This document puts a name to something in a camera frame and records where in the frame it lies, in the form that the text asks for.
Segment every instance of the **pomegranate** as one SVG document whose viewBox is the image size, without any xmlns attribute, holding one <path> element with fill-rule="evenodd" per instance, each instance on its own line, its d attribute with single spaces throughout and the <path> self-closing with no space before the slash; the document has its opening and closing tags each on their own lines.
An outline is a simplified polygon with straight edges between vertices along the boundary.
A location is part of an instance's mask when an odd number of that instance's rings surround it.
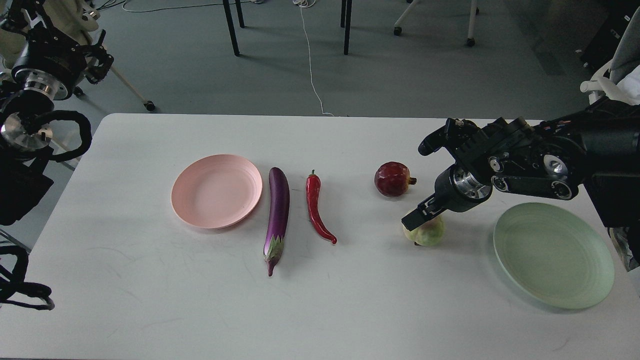
<svg viewBox="0 0 640 360">
<path fill-rule="evenodd" d="M 415 184 L 415 177 L 409 175 L 409 169 L 402 163 L 389 161 L 382 164 L 373 179 L 378 191 L 388 197 L 404 194 L 409 185 Z"/>
</svg>

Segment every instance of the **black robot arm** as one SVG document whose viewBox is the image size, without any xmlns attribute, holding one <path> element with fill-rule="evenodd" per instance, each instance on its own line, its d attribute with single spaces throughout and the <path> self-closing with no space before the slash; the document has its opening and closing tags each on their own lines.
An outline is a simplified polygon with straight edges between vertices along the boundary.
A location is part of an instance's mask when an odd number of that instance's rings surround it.
<svg viewBox="0 0 640 360">
<path fill-rule="evenodd" d="M 640 219 L 640 106 L 603 98 L 584 111 L 530 126 L 500 118 L 477 127 L 447 119 L 419 146 L 455 163 L 402 222 L 413 230 L 445 210 L 463 212 L 501 192 L 570 200 L 583 184 L 606 227 Z"/>
</svg>

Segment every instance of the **purple eggplant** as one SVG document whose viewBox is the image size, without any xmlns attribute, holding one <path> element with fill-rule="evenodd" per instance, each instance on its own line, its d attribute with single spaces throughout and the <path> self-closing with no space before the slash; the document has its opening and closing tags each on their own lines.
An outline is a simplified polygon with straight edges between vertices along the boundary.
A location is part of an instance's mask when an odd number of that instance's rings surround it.
<svg viewBox="0 0 640 360">
<path fill-rule="evenodd" d="M 273 268 L 282 257 L 284 233 L 289 220 L 289 183 L 279 168 L 274 167 L 269 171 L 269 191 L 271 205 L 267 238 L 264 241 L 264 260 L 267 263 L 268 274 L 271 276 Z"/>
</svg>

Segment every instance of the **chair leg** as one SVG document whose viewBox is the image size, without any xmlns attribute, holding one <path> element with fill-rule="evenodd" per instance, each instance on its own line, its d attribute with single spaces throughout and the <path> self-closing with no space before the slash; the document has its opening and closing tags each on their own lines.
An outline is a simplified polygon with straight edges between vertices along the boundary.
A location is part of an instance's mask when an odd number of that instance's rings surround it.
<svg viewBox="0 0 640 360">
<path fill-rule="evenodd" d="M 344 54 L 349 54 L 349 33 L 351 32 L 351 2 L 347 0 L 346 16 L 344 21 Z"/>
<path fill-rule="evenodd" d="M 342 0 L 342 8 L 340 9 L 340 27 L 344 28 L 344 16 L 346 14 L 347 0 Z"/>
<path fill-rule="evenodd" d="M 11 234 L 7 233 L 6 231 L 4 231 L 2 229 L 0 229 L 0 236 L 2 236 L 3 238 L 9 240 L 10 243 L 12 243 L 14 245 L 18 245 L 19 247 L 23 248 L 24 250 L 27 251 L 27 254 L 31 253 L 31 249 L 27 245 L 21 243 L 18 239 L 14 238 L 13 236 L 11 236 Z"/>
<path fill-rule="evenodd" d="M 120 71 L 118 69 L 116 69 L 116 67 L 111 66 L 111 72 L 118 77 L 118 79 L 120 79 L 120 81 L 129 89 L 131 90 L 131 92 L 137 96 L 140 101 L 142 101 L 142 105 L 145 107 L 145 109 L 147 109 L 148 111 L 154 111 L 156 109 L 156 106 L 154 104 L 153 101 L 151 100 L 147 100 L 146 98 L 144 98 L 144 96 L 142 96 L 142 94 L 140 94 L 140 92 L 133 87 L 133 85 L 131 85 L 131 83 L 125 79 L 125 77 L 120 73 Z"/>
<path fill-rule="evenodd" d="M 415 8 L 416 5 L 418 5 L 419 2 L 420 0 L 413 0 L 413 2 L 409 4 L 409 6 L 407 6 L 406 10 L 402 13 L 402 15 L 400 15 L 400 17 L 394 24 L 394 28 L 400 28 L 402 26 L 402 21 L 404 21 L 404 18 L 409 15 L 409 13 L 413 10 L 413 8 Z"/>
<path fill-rule="evenodd" d="M 240 5 L 240 0 L 236 0 L 236 12 L 238 14 L 238 24 L 241 29 L 244 29 L 244 17 L 242 16 L 242 6 Z"/>
<path fill-rule="evenodd" d="M 231 46 L 234 48 L 234 55 L 240 56 L 238 41 L 236 39 L 236 29 L 234 28 L 234 20 L 231 17 L 231 6 L 229 6 L 229 0 L 222 0 L 222 5 L 225 7 L 225 16 L 227 17 L 227 26 L 229 27 L 229 36 L 231 37 Z"/>
<path fill-rule="evenodd" d="M 467 46 L 472 47 L 476 44 L 474 39 L 474 27 L 476 26 L 476 14 L 478 9 L 478 1 L 471 0 L 471 12 L 469 14 L 469 32 L 467 34 Z"/>
</svg>

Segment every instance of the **white table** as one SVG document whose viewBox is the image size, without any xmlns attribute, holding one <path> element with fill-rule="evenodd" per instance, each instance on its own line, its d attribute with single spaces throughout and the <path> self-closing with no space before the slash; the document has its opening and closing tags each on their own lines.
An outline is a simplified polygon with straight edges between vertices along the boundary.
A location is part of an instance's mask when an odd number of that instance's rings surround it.
<svg viewBox="0 0 640 360">
<path fill-rule="evenodd" d="M 494 192 L 445 213 L 438 247 L 416 247 L 400 218 L 452 159 L 417 145 L 442 119 L 114 114 L 102 121 L 33 253 L 28 281 L 56 308 L 0 309 L 0 357 L 82 359 L 638 359 L 640 301 L 621 263 L 600 304 L 562 311 L 500 269 L 491 233 L 527 201 L 571 210 L 615 254 L 586 192 L 570 202 Z M 228 229 L 182 222 L 175 178 L 217 153 L 262 174 L 255 211 Z M 418 183 L 390 200 L 373 185 L 386 161 Z M 291 187 L 285 252 L 267 277 L 268 171 Z M 332 246 L 308 221 L 315 169 Z"/>
</svg>

